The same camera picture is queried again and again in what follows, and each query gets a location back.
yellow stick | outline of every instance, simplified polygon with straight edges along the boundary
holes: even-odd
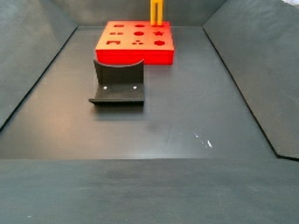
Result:
[[[154,25],[156,14],[157,14],[157,25],[161,25],[164,21],[164,0],[150,0],[150,25]]]

red shape sorter block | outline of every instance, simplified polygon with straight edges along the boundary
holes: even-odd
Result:
[[[173,38],[169,22],[109,21],[95,46],[97,61],[107,65],[173,63]]]

black holder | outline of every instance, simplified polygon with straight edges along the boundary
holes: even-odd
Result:
[[[107,66],[94,61],[97,93],[93,104],[144,103],[144,61],[129,66]]]

